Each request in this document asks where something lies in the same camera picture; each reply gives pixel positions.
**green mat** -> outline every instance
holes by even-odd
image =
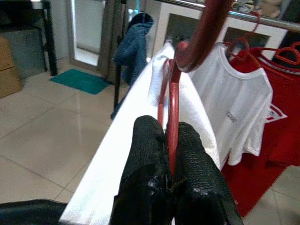
[[[102,77],[87,74],[76,69],[68,70],[50,80],[93,95],[98,94],[109,85]]]

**denim jacket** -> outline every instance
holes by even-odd
[[[153,19],[146,13],[136,15],[128,26],[127,33],[120,43],[113,61],[127,66],[122,78],[131,87],[147,65],[146,34],[153,25]]]

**white t-shirt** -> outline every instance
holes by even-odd
[[[118,194],[120,179],[131,147],[134,121],[143,115],[158,117],[163,63],[173,57],[174,49],[167,43],[140,74],[62,214],[61,221],[85,225],[109,224],[113,198]],[[166,102],[165,124],[168,118],[167,108]],[[210,121],[187,74],[182,74],[180,79],[179,114],[180,121],[191,124],[200,134],[206,152],[219,167],[217,142]]]
[[[204,63],[189,74],[201,97],[217,139],[221,167],[236,165],[242,154],[260,154],[272,88],[263,68],[235,70],[216,43]]]

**clothing rack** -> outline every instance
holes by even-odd
[[[196,10],[203,11],[205,8],[204,4],[196,3],[196,2],[190,2],[190,1],[184,1],[184,0],[155,0],[165,3],[174,4],[177,6],[183,6],[187,8],[192,8]],[[239,13],[235,11],[229,11],[229,17],[236,18],[239,20],[249,21],[249,22],[257,22],[257,16],[249,15],[245,13]],[[260,19],[260,24],[271,26],[271,27],[278,27],[285,30],[300,32],[300,24],[293,23],[293,22],[286,22],[282,20],[274,20],[269,18],[262,17]]]

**red t-shirt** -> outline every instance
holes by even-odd
[[[222,170],[242,216],[255,206],[286,166],[300,165],[300,70],[277,65],[261,56],[258,50],[253,49],[251,53],[257,59],[262,58],[259,63],[273,88],[273,100],[266,118],[260,156],[244,154],[238,165],[225,165]],[[244,62],[233,60],[231,65],[243,73],[257,69],[250,57]],[[278,68],[276,73],[272,66]]]

